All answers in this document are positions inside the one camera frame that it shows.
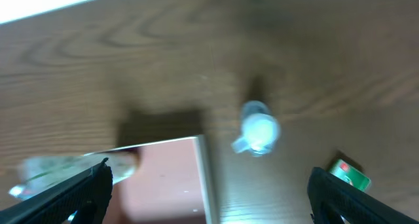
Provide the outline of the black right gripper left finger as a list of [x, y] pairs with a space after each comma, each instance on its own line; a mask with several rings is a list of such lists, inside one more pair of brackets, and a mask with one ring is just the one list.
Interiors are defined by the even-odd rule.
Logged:
[[42, 193], [1, 211], [2, 224], [101, 224], [113, 190], [107, 158]]

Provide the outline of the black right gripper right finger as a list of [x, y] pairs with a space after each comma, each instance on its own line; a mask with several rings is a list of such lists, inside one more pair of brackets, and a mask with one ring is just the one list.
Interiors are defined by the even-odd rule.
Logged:
[[418, 224], [320, 167], [312, 169], [307, 193], [314, 224]]

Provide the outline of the green white soap box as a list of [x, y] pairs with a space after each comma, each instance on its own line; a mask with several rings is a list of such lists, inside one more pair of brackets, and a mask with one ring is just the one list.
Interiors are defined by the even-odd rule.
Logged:
[[364, 193], [371, 185], [369, 177], [342, 159], [338, 159], [328, 172]]

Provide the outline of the white shampoo tube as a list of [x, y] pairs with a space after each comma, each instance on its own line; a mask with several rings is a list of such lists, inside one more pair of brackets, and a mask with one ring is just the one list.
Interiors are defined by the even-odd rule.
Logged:
[[27, 200], [95, 166], [105, 158], [108, 159], [106, 165], [111, 167], [114, 184], [134, 174], [139, 165], [139, 157], [130, 152], [30, 157], [18, 166], [20, 184], [12, 187], [9, 195]]

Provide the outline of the clear bottle white cap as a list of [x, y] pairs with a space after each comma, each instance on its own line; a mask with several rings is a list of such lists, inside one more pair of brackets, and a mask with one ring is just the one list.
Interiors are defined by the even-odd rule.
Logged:
[[247, 151], [254, 157], [271, 153], [282, 129], [268, 106], [261, 101], [248, 101], [243, 105], [241, 116], [241, 135], [232, 142], [233, 151]]

